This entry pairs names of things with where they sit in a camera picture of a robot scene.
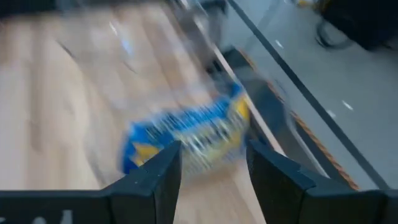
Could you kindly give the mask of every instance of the white line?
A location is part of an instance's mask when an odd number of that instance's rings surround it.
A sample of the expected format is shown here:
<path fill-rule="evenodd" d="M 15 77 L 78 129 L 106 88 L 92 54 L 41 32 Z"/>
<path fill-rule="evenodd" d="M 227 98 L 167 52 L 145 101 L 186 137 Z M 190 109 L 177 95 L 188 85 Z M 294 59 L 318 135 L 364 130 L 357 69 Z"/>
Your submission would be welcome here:
<path fill-rule="evenodd" d="M 329 114 L 329 116 L 331 118 L 335 118 L 336 117 L 336 114 L 334 114 L 334 112 L 332 112 L 331 110 L 327 110 L 326 112 L 328 112 L 328 114 Z"/>
<path fill-rule="evenodd" d="M 111 27 L 111 29 L 114 32 L 114 34 L 118 35 L 118 32 L 117 32 L 116 28 L 113 26 L 112 22 L 109 22 L 109 26 Z"/>
<path fill-rule="evenodd" d="M 344 104 L 344 106 L 346 106 L 349 110 L 354 111 L 354 108 L 353 108 L 351 105 L 349 105 L 347 102 L 345 102 L 344 100 L 342 100 L 341 102 L 342 102 L 342 103 Z"/>
<path fill-rule="evenodd" d="M 181 0 L 181 3 L 185 6 L 185 9 L 188 9 L 190 6 L 187 0 Z"/>
<path fill-rule="evenodd" d="M 275 43 L 282 49 L 284 49 L 284 46 L 279 42 L 279 40 L 275 40 Z"/>

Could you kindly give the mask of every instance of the plastic packaging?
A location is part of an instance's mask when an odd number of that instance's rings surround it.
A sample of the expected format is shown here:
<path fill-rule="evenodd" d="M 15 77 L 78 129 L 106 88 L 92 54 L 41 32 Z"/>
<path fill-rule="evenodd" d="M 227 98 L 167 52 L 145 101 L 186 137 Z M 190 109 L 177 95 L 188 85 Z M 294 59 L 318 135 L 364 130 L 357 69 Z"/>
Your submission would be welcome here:
<path fill-rule="evenodd" d="M 123 172 L 137 169 L 174 140 L 181 140 L 184 145 L 183 178 L 239 155 L 249 124 L 243 93 L 241 86 L 233 83 L 229 95 L 219 96 L 207 105 L 133 122 L 123 149 Z"/>

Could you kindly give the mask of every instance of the gray floor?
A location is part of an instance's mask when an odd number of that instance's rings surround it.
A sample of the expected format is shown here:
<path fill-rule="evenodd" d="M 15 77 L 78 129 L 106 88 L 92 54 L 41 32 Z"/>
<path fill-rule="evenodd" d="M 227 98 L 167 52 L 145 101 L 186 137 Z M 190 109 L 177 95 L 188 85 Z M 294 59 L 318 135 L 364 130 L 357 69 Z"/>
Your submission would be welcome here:
<path fill-rule="evenodd" d="M 365 158 L 390 187 L 398 188 L 398 52 L 367 52 L 356 44 L 327 51 L 315 42 L 319 15 L 287 1 L 275 1 L 236 0 Z M 260 22 L 264 15 L 267 18 Z M 264 78 L 280 83 L 292 109 L 357 184 L 362 189 L 375 189 L 376 185 L 233 9 L 229 10 L 224 32 L 225 45 L 232 43 L 243 49 Z M 336 39 L 343 38 L 336 29 L 329 32 Z"/>

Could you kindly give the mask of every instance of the wooden lane surface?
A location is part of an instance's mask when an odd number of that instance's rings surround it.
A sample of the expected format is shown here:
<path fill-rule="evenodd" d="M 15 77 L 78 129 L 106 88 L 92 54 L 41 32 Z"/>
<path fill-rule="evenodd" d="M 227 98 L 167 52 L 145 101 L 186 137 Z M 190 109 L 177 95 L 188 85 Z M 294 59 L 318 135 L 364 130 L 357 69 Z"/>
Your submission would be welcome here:
<path fill-rule="evenodd" d="M 128 121 L 211 100 L 205 88 L 173 93 L 207 77 L 195 56 L 181 50 L 185 37 L 164 6 L 102 10 L 96 16 L 125 25 L 140 56 L 127 61 L 134 71 L 122 63 L 78 65 L 57 42 L 62 21 L 55 15 L 5 22 L 0 164 L 7 172 L 0 173 L 0 189 L 98 189 L 95 172 L 105 182 L 120 175 L 109 159 L 117 152 L 110 149 L 120 148 Z M 154 92 L 162 97 L 146 100 Z M 175 223 L 265 223 L 246 163 L 182 187 Z"/>

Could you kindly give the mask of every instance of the blue and yellow bag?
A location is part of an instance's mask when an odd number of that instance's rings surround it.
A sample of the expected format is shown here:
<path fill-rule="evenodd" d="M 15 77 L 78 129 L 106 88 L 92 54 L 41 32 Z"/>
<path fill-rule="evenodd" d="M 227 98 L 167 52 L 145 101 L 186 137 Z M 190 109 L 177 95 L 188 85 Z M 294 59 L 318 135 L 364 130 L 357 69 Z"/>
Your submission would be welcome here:
<path fill-rule="evenodd" d="M 123 149 L 123 172 L 137 169 L 177 139 L 184 145 L 183 174 L 201 172 L 241 153 L 249 124 L 243 93 L 242 87 L 234 83 L 229 96 L 219 96 L 209 105 L 132 123 Z"/>

